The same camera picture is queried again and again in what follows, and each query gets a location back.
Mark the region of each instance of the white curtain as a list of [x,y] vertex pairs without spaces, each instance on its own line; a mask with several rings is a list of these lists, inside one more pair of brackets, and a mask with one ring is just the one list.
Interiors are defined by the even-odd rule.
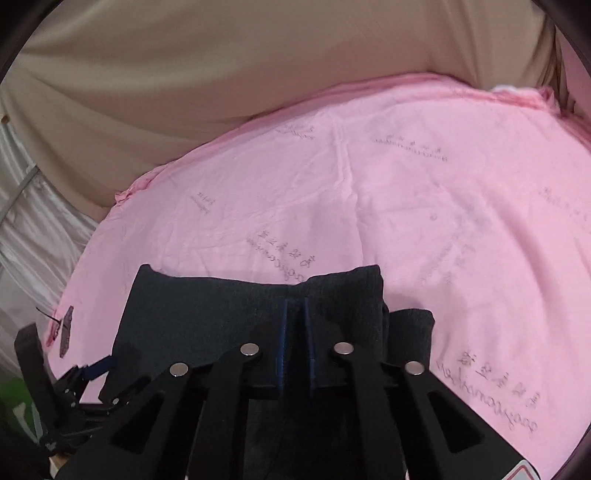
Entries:
[[67,203],[10,125],[0,125],[0,367],[18,374],[14,339],[53,314],[96,222]]

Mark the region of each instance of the black wire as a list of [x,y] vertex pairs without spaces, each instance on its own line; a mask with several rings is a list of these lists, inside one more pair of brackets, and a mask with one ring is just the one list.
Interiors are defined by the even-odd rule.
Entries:
[[48,313],[45,313],[44,311],[42,311],[39,307],[35,307],[37,309],[37,311],[43,315],[45,315],[47,318],[52,319],[54,322],[57,322],[58,325],[61,325],[61,320],[55,319],[54,317],[52,317],[51,315],[49,315]]

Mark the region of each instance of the ink writing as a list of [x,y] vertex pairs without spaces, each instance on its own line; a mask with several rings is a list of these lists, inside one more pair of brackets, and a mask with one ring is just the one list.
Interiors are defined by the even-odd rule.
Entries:
[[214,203],[216,203],[215,199],[208,197],[202,192],[198,192],[195,196],[189,195],[189,198],[197,205],[199,210],[201,210],[205,215],[208,215],[211,212],[211,207]]
[[[493,383],[494,385],[496,385],[497,388],[505,388],[509,384],[508,372],[504,372],[502,375],[500,373],[495,373],[492,365],[489,362],[477,363],[477,358],[478,357],[475,353],[467,349],[464,350],[462,354],[458,356],[457,361],[464,367],[468,367],[468,370],[472,369],[472,367],[475,367],[474,372],[476,374],[480,375],[483,379],[487,380],[488,382]],[[515,384],[513,389],[511,390],[511,394],[518,398],[522,398],[526,392],[527,389],[522,382]],[[535,409],[540,397],[541,394],[539,392],[536,392],[532,397],[530,397],[527,400],[525,406],[528,408]]]
[[462,367],[457,367],[457,374],[445,366],[443,362],[437,361],[437,369],[442,372],[443,377],[448,383],[459,390],[464,395],[469,395],[482,404],[490,407],[495,415],[506,420],[507,426],[511,431],[515,430],[516,426],[527,429],[530,435],[533,435],[538,430],[538,424],[533,420],[524,417],[521,413],[511,410],[503,405],[501,401],[491,395],[486,395],[482,390],[474,385],[468,383],[465,372]]
[[572,200],[567,200],[564,197],[554,193],[550,187],[545,187],[540,190],[538,194],[550,205],[564,211],[571,220],[585,230],[591,233],[591,215],[583,211],[580,205]]
[[[306,277],[302,275],[300,270],[296,270],[288,264],[288,261],[281,258],[282,252],[287,251],[287,243],[279,242],[275,237],[270,236],[268,231],[263,231],[257,235],[259,240],[248,238],[247,243],[256,251],[264,255],[273,266],[283,273],[285,281],[295,280],[298,283],[306,281]],[[293,249],[289,253],[289,257],[296,259],[301,257],[301,252],[298,249]],[[310,263],[314,261],[314,257],[310,256],[306,260],[300,261],[300,267],[310,268]]]
[[283,135],[293,135],[294,137],[298,137],[304,140],[316,139],[316,137],[312,134],[314,133],[314,127],[306,128],[289,124],[276,128],[275,131]]
[[426,145],[417,145],[414,141],[407,141],[402,136],[388,135],[386,138],[376,138],[374,143],[393,145],[425,158],[435,158],[447,162],[447,157],[441,154],[441,148],[432,150]]
[[432,261],[422,269],[419,282],[427,284],[438,273],[446,284],[451,284],[455,279],[458,269],[465,267],[466,263],[476,253],[473,246],[478,238],[483,235],[490,224],[490,220],[478,214],[473,205],[474,200],[467,199],[463,215],[458,218],[458,226],[452,233],[449,242]]

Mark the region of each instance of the dark gray fabric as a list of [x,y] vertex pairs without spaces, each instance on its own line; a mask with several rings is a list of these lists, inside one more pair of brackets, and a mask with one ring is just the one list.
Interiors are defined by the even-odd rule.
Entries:
[[401,366],[415,360],[429,366],[434,326],[435,319],[428,310],[392,312],[388,323],[387,362]]
[[310,308],[337,323],[346,339],[384,359],[389,318],[383,289],[377,266],[287,286],[168,277],[143,265],[113,345],[120,366],[109,373],[100,399],[111,401],[139,376],[155,378],[175,362],[214,362],[248,341],[255,325],[279,319],[285,299],[308,297]]

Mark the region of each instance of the metal screw head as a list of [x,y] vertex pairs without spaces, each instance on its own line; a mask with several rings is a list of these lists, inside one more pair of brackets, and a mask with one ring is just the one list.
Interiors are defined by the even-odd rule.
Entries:
[[259,347],[255,343],[245,343],[240,347],[240,353],[246,356],[256,355],[259,351]]
[[412,361],[404,365],[404,369],[410,375],[420,375],[425,371],[425,366],[421,362]]
[[335,344],[333,349],[339,355],[349,355],[350,353],[353,353],[353,351],[355,350],[355,347],[348,342],[339,342],[339,343]]
[[173,377],[182,377],[189,371],[189,366],[182,362],[174,364],[168,370]]

